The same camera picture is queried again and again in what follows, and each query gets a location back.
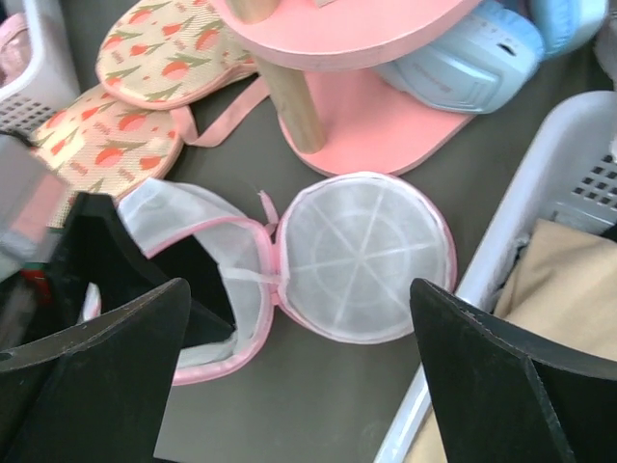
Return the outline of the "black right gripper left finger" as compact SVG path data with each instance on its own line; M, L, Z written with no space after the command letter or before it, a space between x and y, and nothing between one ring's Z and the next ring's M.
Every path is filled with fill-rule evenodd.
M2 461L154 461L190 305L173 279L2 351Z

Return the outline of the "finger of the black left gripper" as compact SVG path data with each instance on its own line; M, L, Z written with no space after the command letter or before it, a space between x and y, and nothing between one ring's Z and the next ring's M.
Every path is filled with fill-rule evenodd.
M60 329L77 323L88 284L98 287L106 313L173 278L191 289L185 347L227 340L236 328L218 264L198 240L185 237L149 259L108 195L76 196L45 277Z

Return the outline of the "white mesh pink-trim laundry bag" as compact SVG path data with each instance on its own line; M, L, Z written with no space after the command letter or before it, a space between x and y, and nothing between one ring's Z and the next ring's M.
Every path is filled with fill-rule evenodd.
M455 285L446 221L400 178L331 177L301 191L284 214L268 197L261 201L266 224L197 185L150 178L118 205L147 259L195 239L216 263L236 321L222 340L182 349L177 386L245 366L266 342L276 310L324 338L376 344L413 332L412 280Z

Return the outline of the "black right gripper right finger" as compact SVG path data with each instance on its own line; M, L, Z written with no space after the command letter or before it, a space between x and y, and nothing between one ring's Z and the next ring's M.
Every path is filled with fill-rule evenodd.
M613 462L616 364L421 279L410 307L450 462Z

